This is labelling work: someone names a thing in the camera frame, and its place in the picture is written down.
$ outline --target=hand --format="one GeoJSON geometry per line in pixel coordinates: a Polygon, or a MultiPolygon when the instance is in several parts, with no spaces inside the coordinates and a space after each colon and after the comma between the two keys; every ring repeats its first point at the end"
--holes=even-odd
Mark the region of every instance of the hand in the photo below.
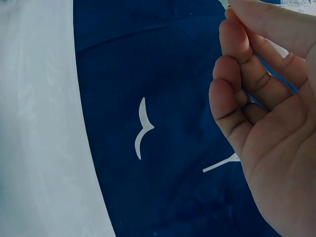
{"type": "Polygon", "coordinates": [[[316,236],[316,18],[256,0],[229,3],[212,114],[265,220],[282,236],[316,236]],[[291,53],[283,59],[266,39],[291,53]],[[271,76],[257,55],[298,92],[271,76]]]}

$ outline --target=white fabric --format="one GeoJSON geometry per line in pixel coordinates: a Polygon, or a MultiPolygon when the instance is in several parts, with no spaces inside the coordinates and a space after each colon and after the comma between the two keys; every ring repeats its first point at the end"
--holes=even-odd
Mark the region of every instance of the white fabric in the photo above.
{"type": "Polygon", "coordinates": [[[72,0],[0,4],[0,236],[115,236],[83,122],[72,0]]]}

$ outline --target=finger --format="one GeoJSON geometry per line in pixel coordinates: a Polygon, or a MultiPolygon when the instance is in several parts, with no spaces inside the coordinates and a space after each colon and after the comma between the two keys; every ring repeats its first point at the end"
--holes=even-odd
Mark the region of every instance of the finger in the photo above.
{"type": "Polygon", "coordinates": [[[216,60],[213,79],[225,80],[235,93],[235,98],[239,107],[244,107],[251,100],[241,86],[240,67],[238,62],[229,56],[222,56],[216,60]]]}
{"type": "Polygon", "coordinates": [[[240,156],[252,125],[241,112],[232,87],[225,80],[213,80],[209,100],[217,125],[240,156]]]}
{"type": "Polygon", "coordinates": [[[241,111],[252,125],[255,125],[268,114],[267,110],[253,102],[246,104],[241,108],[241,111]]]}
{"type": "Polygon", "coordinates": [[[316,18],[257,0],[229,0],[241,22],[301,58],[316,44],[316,18]]]}
{"type": "Polygon", "coordinates": [[[239,22],[226,20],[221,23],[220,42],[223,54],[239,62],[243,87],[265,108],[272,110],[293,94],[252,54],[245,29],[239,22]]]}
{"type": "MultiPolygon", "coordinates": [[[[228,8],[225,16],[229,20],[240,21],[232,8],[228,8]]],[[[285,58],[262,36],[245,27],[250,45],[272,69],[297,89],[307,81],[305,59],[289,53],[285,58]]]]}
{"type": "Polygon", "coordinates": [[[222,56],[217,59],[213,70],[213,78],[214,80],[222,79],[231,86],[238,106],[252,125],[268,113],[264,108],[253,103],[243,90],[239,64],[235,59],[229,56],[222,56]]]}

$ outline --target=navy blue cloth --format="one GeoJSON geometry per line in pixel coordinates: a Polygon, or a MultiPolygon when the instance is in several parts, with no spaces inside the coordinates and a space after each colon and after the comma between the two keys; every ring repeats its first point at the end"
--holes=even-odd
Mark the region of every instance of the navy blue cloth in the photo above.
{"type": "Polygon", "coordinates": [[[216,0],[74,0],[81,102],[118,237],[273,237],[210,112],[216,0]],[[154,129],[142,139],[146,101],[154,129]]]}

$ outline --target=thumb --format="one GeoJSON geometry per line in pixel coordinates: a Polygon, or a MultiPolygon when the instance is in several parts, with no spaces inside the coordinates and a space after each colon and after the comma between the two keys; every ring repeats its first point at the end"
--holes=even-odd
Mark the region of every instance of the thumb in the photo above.
{"type": "Polygon", "coordinates": [[[258,0],[229,0],[229,4],[247,28],[306,59],[316,95],[316,17],[258,0]]]}

